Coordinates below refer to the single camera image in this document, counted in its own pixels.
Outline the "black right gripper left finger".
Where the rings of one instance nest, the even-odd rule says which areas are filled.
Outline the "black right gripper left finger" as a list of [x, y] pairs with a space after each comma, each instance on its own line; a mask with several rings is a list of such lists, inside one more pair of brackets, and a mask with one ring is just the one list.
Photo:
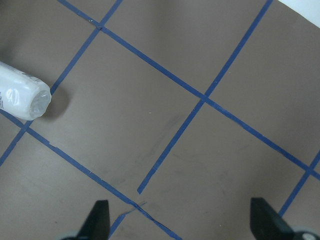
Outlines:
[[77, 233], [76, 240], [107, 240], [110, 234], [108, 200], [98, 200]]

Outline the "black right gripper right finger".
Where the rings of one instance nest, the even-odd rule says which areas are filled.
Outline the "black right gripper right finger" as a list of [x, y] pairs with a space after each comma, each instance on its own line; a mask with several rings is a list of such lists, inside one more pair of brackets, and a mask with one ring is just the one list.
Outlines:
[[262, 197], [250, 200], [250, 230], [256, 240], [292, 240], [293, 229]]

